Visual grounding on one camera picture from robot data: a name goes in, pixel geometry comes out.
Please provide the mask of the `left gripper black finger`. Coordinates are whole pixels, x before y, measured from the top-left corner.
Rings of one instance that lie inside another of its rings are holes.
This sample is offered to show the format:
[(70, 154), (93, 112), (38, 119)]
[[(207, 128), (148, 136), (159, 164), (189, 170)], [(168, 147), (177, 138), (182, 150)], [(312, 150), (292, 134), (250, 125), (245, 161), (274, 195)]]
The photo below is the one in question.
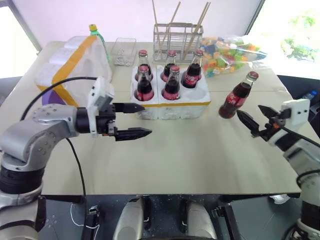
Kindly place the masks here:
[(131, 140), (137, 140), (143, 137), (146, 137), (147, 135), (151, 134), (151, 129), (146, 129), (142, 127), (131, 127), (126, 130), (117, 130), (114, 138), (115, 141), (131, 141)]
[(145, 108), (137, 103), (114, 103), (116, 113), (133, 114), (144, 111)]

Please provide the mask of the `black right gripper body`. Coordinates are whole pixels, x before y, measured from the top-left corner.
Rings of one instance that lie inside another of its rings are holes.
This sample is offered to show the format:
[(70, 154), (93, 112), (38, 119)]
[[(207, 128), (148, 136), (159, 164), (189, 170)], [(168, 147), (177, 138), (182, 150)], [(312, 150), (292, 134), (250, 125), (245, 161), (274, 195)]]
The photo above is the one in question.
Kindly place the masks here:
[(259, 130), (259, 136), (265, 141), (269, 141), (270, 138), (280, 131), (285, 126), (286, 119), (291, 117), (291, 110), (285, 109), (278, 112), (278, 115), (272, 119), (268, 119), (268, 123), (264, 125), (265, 129)]

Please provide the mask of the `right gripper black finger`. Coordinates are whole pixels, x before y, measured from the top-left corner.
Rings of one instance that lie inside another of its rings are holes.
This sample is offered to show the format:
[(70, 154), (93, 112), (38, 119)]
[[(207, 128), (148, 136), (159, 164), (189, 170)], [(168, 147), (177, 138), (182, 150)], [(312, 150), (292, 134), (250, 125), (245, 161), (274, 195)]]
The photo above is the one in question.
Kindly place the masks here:
[(238, 119), (250, 130), (251, 136), (256, 138), (259, 136), (259, 124), (251, 115), (242, 110), (236, 111)]
[(275, 118), (278, 115), (278, 112), (274, 110), (272, 107), (258, 105), (258, 108), (262, 112), (262, 114), (267, 117), (269, 120)]

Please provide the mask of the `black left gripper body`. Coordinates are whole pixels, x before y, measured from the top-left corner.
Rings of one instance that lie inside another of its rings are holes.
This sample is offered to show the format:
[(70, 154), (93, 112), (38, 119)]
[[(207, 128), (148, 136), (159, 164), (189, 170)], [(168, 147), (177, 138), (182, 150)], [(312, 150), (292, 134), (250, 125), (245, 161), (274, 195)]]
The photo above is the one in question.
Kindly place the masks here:
[(106, 106), (105, 110), (99, 110), (95, 117), (96, 131), (103, 136), (117, 135), (117, 128), (115, 126), (116, 120), (116, 104), (112, 103)]

